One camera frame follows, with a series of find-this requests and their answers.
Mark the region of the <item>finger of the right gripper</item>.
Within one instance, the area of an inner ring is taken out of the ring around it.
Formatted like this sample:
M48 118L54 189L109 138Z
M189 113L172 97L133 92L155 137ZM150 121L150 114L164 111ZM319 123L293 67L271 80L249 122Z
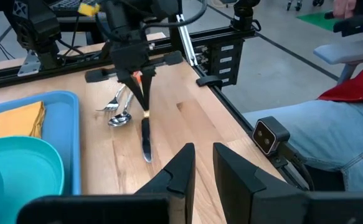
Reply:
M144 101L144 95L137 79L135 79L134 77L134 73L129 72L127 70L118 70L117 77L118 77L118 82L125 84L132 91L132 93L140 103L142 109L146 111L147 106Z
M155 67L144 67L141 70L141 83L143 88L143 109L149 110L150 89L153 77L156 75Z

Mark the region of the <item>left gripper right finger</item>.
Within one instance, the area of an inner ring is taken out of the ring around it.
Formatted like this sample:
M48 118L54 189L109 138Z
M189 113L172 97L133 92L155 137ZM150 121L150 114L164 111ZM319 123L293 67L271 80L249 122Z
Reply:
M303 224L305 192L222 143L213 144L215 183L228 224Z

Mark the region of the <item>fork with orange handle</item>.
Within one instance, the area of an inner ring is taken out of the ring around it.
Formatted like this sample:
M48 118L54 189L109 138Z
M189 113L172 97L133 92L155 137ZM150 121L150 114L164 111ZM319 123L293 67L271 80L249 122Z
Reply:
M122 84L120 89L116 92L114 98L103 109L97 110L97 111L116 111L120 105L118 102L118 98L120 97L120 95L122 94L122 92L125 88L126 88L126 85Z

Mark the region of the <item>spoon with orange handle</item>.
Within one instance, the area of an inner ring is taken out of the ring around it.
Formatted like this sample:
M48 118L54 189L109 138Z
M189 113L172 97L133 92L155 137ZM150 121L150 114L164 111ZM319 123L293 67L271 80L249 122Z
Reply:
M133 97L134 97L134 94L131 91L127 97L123 111L120 114L110 118L110 120L108 121L109 126L113 126L113 127L123 126L132 119L132 116L128 113L128 109L131 105Z

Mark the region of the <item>knife with cream handle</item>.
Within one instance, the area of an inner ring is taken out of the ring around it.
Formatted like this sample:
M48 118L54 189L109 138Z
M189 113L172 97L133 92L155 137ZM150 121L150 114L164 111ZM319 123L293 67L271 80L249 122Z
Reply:
M141 120L141 145L143 156L147 163L152 163L149 110L144 111L144 118Z

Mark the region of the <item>blue plastic tray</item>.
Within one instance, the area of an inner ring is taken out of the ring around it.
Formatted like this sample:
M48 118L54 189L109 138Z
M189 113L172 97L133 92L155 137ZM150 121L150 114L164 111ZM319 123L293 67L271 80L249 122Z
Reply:
M51 91L0 103L0 113L41 101L45 106L42 139L59 152L65 170L65 195L82 193L79 100L70 91Z

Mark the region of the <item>yellow cloth napkin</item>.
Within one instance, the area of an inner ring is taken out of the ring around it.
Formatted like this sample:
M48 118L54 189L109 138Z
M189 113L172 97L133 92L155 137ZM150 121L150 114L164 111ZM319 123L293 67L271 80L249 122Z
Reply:
M42 101L0 113L0 138L8 136L42 137L45 106Z

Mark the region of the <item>teal plate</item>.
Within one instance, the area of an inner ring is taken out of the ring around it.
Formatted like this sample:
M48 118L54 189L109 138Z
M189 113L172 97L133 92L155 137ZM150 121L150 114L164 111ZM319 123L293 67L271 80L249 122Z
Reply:
M39 138L0 138L0 173L4 182L0 224L15 224L21 208L34 199L64 192L61 156Z

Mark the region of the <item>black box with white labels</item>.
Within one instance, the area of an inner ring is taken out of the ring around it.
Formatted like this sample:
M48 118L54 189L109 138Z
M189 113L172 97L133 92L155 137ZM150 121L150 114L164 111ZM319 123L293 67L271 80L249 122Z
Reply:
M243 39L236 39L196 47L200 69L208 76L221 79L222 86L236 85L244 42Z

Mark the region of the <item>silver mounting plate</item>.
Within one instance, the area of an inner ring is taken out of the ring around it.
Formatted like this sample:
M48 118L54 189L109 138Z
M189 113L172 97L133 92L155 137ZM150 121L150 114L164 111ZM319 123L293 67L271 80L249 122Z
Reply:
M21 65L17 73L17 76L24 77L24 76L34 75L39 72L40 67L41 67L41 62L37 54L33 50L29 50L24 63Z

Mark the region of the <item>green floor mat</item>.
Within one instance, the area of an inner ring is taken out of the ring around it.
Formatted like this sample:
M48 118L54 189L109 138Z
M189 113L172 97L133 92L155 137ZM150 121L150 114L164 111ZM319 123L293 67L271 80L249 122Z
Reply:
M337 22L337 19L325 19L324 15L324 12L316 12L303 16L297 16L297 18L307 22L308 24L312 24L328 31L333 31L333 26Z

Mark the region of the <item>black handheld controller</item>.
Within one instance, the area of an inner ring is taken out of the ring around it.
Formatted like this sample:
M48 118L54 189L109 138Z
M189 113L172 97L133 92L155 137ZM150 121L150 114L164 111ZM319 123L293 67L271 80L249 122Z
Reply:
M343 37L363 33L363 0L357 0L354 15L348 19L335 18L332 11L326 12L325 19L338 19L333 26L333 32L340 32Z

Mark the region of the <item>person's hand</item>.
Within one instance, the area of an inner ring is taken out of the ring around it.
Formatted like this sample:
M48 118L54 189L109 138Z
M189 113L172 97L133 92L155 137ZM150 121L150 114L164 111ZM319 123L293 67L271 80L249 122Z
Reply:
M334 0L332 14L335 18L348 19L354 15L357 0Z

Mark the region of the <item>black cylindrical mount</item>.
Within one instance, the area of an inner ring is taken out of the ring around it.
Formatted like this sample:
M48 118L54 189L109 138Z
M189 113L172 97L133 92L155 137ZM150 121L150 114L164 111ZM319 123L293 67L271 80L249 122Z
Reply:
M261 31L259 21L253 18L253 8L259 3L260 0L238 0L233 5L234 16L230 21L230 26L238 31Z

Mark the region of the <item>black aluminium table frame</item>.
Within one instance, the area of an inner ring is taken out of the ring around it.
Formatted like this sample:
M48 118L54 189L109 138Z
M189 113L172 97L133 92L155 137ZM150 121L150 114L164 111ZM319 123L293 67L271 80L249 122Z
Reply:
M221 27L211 30L204 30L200 32L194 32L190 34L193 47L207 46L213 47L214 45L224 45L226 42L235 42L237 40L249 39L257 35L257 32L253 29L248 31L237 31L232 27ZM167 54L175 50L180 50L181 47L177 43L177 38L174 31L170 32L169 37L164 37L158 40L152 41L155 44L150 56ZM112 62L109 58L104 59L91 59L87 61L79 61L71 64L66 64L60 68L56 68L48 71L40 71L34 75L27 75L19 77L17 74L21 70L21 66L0 68L0 88L6 86L17 85L21 83L32 82L36 80L42 80L46 78L57 77L68 73L81 72L91 68L99 68L107 65L111 65ZM233 116L234 120L241 125L242 129L250 136L253 133L254 127L237 111L236 107L229 101L229 99L221 92L223 85L207 84L207 87L213 92L213 94L220 100L224 107ZM311 176L308 174L307 168L303 166L300 161L296 165L297 171L303 176L302 180L298 179L298 175L293 173L292 169L287 166L287 160L285 156L280 156L277 153L270 155L270 162L281 174L281 176L287 181L287 183L294 185L302 190L308 190L309 188L304 185L304 181L311 180Z

